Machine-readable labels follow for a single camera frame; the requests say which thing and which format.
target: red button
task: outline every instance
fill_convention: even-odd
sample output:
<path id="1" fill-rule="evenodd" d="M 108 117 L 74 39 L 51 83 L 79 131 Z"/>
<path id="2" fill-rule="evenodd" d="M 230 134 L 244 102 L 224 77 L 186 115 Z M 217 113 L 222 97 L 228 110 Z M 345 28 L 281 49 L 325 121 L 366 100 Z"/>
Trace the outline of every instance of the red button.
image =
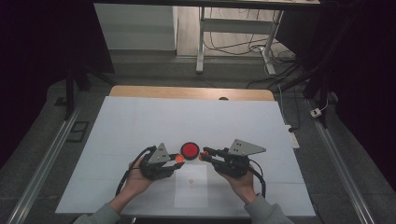
<path id="1" fill-rule="evenodd" d="M 181 147 L 180 151 L 184 159 L 192 161 L 198 157 L 199 147 L 193 142 L 188 142 Z"/>

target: gray mount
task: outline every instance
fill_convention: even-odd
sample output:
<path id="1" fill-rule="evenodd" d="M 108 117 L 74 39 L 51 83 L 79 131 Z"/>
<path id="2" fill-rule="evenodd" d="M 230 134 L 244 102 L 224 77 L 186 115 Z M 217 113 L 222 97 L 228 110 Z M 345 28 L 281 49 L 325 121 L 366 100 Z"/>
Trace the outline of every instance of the gray mount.
<path id="1" fill-rule="evenodd" d="M 168 151 L 166 151 L 165 145 L 161 143 L 148 159 L 148 164 L 167 162 L 170 160 L 171 158 L 169 157 Z"/>
<path id="2" fill-rule="evenodd" d="M 266 150 L 267 149 L 265 147 L 259 147 L 251 143 L 235 139 L 233 141 L 233 145 L 228 150 L 228 153 L 236 156 L 248 156 L 265 152 Z"/>

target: gray sleeve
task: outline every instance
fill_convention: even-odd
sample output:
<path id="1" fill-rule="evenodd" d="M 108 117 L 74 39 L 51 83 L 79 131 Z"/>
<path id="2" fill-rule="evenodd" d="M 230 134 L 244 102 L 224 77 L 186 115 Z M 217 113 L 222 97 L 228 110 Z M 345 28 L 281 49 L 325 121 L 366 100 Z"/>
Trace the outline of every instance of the gray sleeve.
<path id="1" fill-rule="evenodd" d="M 92 216 L 83 215 L 79 217 L 74 224 L 114 224 L 120 219 L 119 214 L 106 203 Z"/>
<path id="2" fill-rule="evenodd" d="M 247 204 L 245 209 L 250 214 L 252 224 L 292 224 L 282 212 L 279 204 L 269 204 L 259 194 L 253 203 Z"/>

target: table leg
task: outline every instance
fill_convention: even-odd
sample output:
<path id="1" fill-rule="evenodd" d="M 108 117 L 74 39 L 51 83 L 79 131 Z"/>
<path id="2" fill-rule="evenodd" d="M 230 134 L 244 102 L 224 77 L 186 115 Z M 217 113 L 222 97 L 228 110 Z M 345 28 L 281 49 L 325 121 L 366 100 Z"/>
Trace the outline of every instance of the table leg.
<path id="1" fill-rule="evenodd" d="M 205 25 L 205 8 L 201 7 L 201 19 L 199 21 L 199 43 L 197 55 L 196 73 L 204 72 L 204 25 Z"/>
<path id="2" fill-rule="evenodd" d="M 283 11 L 276 11 L 275 12 L 275 18 L 274 18 L 274 22 L 273 25 L 271 27 L 271 31 L 268 35 L 268 39 L 267 39 L 267 43 L 265 44 L 265 48 L 262 48 L 262 57 L 264 58 L 264 62 L 265 62 L 265 67 L 267 68 L 268 71 L 268 75 L 275 75 L 276 71 L 274 69 L 274 65 L 271 61 L 271 57 L 270 57 L 270 49 L 271 49 L 271 45 L 273 44 L 274 38 L 275 38 L 275 34 L 276 34 L 276 30 L 277 30 L 277 26 L 279 25 L 279 21 L 280 21 L 280 17 L 282 16 Z"/>

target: hand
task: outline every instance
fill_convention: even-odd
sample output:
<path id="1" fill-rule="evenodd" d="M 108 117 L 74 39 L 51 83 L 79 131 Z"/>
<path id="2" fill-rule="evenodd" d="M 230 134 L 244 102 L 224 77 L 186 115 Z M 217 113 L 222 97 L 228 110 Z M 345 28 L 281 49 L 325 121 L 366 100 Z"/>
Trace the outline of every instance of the hand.
<path id="1" fill-rule="evenodd" d="M 253 174 L 251 172 L 247 172 L 244 176 L 239 178 L 233 178 L 221 173 L 219 173 L 219 175 L 230 183 L 233 192 L 235 192 L 245 204 L 252 203 L 257 198 L 257 194 L 254 192 Z"/>
<path id="2" fill-rule="evenodd" d="M 134 165 L 134 168 L 136 169 L 132 169 L 130 171 L 125 183 L 125 187 L 121 190 L 119 195 L 117 195 L 109 203 L 118 214 L 129 201 L 131 201 L 137 195 L 143 193 L 152 183 L 151 180 L 143 177 L 142 173 L 138 169 L 140 161 L 142 161 L 142 158 L 139 158 L 139 160 L 137 160 L 136 164 Z"/>

